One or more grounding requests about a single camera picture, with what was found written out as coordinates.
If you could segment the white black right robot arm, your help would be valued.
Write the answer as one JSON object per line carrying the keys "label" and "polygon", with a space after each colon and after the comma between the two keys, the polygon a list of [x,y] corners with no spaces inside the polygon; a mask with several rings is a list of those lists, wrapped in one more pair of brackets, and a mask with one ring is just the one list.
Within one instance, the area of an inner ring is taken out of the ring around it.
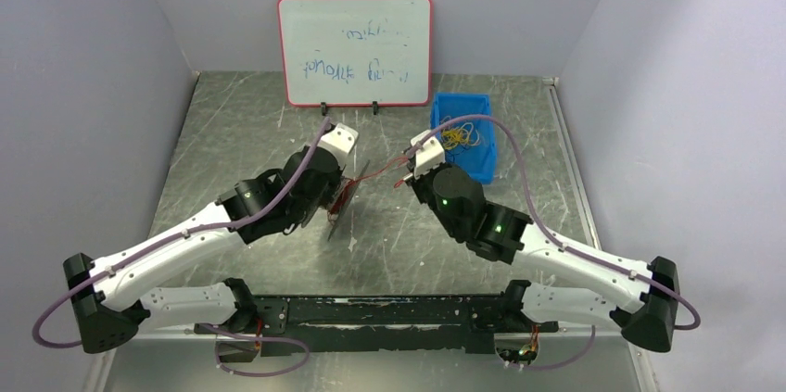
{"label": "white black right robot arm", "polygon": [[543,270],[568,283],[532,281],[523,289],[516,307],[530,322],[617,328],[639,348],[671,350],[678,311],[677,300],[668,294],[678,291],[674,261],[627,259],[540,229],[524,212],[487,200],[482,184],[453,164],[404,182],[448,236],[478,257]]}

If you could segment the dark grey cable spool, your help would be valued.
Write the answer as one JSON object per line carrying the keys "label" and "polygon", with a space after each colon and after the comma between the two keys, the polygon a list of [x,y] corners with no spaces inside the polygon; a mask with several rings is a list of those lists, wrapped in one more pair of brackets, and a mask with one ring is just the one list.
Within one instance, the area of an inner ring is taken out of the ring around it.
{"label": "dark grey cable spool", "polygon": [[365,176],[368,171],[370,163],[371,160],[367,160],[353,179],[346,180],[346,183],[336,197],[336,202],[328,210],[328,222],[330,223],[330,229],[327,236],[328,241],[330,241],[335,234],[342,217],[345,215],[356,191],[360,187],[362,177]]}

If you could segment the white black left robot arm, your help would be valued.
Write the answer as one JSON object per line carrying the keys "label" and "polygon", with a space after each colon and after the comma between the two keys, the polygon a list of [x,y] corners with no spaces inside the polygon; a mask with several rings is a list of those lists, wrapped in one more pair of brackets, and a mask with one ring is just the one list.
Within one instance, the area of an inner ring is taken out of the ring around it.
{"label": "white black left robot arm", "polygon": [[77,253],[63,269],[80,339],[89,354],[116,348],[142,329],[217,324],[238,332],[257,314],[247,285],[236,278],[203,287],[162,287],[204,259],[262,237],[305,227],[332,208],[344,189],[353,144],[331,136],[305,145],[284,167],[238,182],[230,191],[171,227],[124,251],[100,258]]}

